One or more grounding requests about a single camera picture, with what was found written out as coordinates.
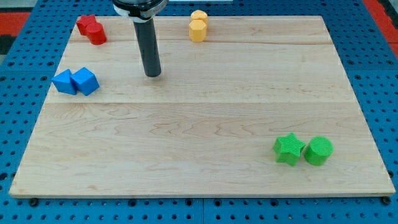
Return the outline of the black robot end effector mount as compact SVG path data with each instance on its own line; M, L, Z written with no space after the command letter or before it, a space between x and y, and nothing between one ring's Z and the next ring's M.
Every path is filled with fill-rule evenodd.
M169 0L112 0L114 10L134 22L146 22L162 11Z

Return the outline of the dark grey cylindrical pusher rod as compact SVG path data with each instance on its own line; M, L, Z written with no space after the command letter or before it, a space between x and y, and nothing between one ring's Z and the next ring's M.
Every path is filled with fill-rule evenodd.
M162 70L153 19L134 22L144 72L147 77L158 77Z

